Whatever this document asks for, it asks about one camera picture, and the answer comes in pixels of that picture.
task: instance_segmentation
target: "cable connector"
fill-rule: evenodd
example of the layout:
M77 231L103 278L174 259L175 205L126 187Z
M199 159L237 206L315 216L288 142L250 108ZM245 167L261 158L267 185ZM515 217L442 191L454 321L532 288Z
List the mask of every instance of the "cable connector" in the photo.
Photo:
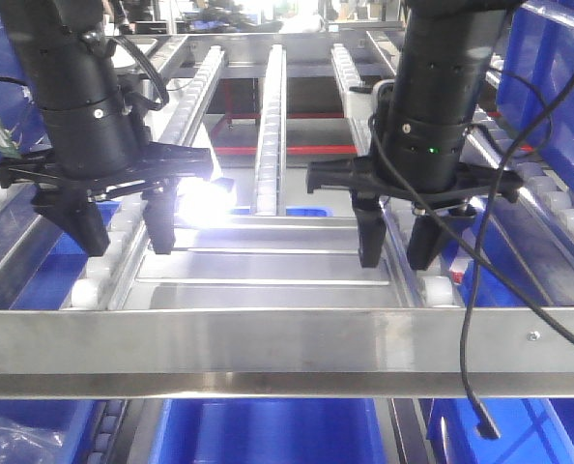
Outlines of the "cable connector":
M502 437L502 434L500 433L496 422L489 414L487 407L480 400L474 402L473 407L474 412L478 416L478 425L476 426L478 435L485 440L499 440Z

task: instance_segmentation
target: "blue crate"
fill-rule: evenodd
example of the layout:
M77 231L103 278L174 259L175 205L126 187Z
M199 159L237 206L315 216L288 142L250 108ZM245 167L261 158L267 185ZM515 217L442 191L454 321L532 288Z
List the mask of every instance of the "blue crate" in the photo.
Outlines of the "blue crate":
M167 400L149 464L382 464L371 399Z
M574 17L574 0L548 2ZM550 102L574 71L574 29L520 9L514 17L504 67L530 80ZM536 97L521 83L504 76L498 92L498 107L516 129L527 126L540 112ZM554 114L551 143L543 158L574 192L574 91ZM544 135L543 124L529 139L537 145Z
M100 419L97 401L0 401L0 418L27 427L66 434L55 462L81 464L93 449L95 426Z
M247 206L239 206L231 210L232 215L248 216L250 215L250 208ZM331 218L332 210L321 206L288 206L286 208L287 216L299 216L309 218Z
M485 440L467 399L436 399L429 435L440 464L574 464L574 446L547 399L487 399L502 437Z

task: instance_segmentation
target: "bright light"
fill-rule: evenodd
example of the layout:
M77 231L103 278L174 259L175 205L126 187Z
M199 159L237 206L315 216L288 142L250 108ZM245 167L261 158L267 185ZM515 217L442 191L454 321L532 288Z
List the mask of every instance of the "bright light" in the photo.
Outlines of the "bright light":
M186 225L196 228L224 224L236 206L235 188L220 179L207 182L198 178L183 179L178 185L176 215Z

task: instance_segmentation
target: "plastic bag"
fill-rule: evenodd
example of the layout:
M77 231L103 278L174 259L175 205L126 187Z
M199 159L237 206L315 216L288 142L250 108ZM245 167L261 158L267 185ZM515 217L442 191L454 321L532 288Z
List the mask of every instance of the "plastic bag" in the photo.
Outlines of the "plastic bag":
M58 464L65 434L0 418L0 464Z

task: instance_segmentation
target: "metal rail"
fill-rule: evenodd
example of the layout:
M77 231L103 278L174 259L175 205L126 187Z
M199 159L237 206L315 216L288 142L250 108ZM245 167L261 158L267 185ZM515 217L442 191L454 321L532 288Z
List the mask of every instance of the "metal rail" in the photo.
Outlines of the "metal rail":
M195 77L187 84L187 91L159 139L160 143L190 145L201 125L210 104L220 71L224 66L225 52L213 46Z
M358 87L362 84L362 79L352 59L352 55L342 43L335 43L331 51L332 67L334 69L334 78L338 87L338 93L343 100L343 107L348 104L348 93L352 87ZM371 146L371 133L368 129L367 120L349 117L350 131L354 139L354 145L360 157L368 153Z
M0 397L463 395L463 312L0 312ZM549 312L574 332L574 307ZM574 395L574 347L528 309L478 309L473 325L479 392Z
M255 159L255 184L251 213L282 216L281 199L286 168L287 61L282 45L275 45L268 58Z

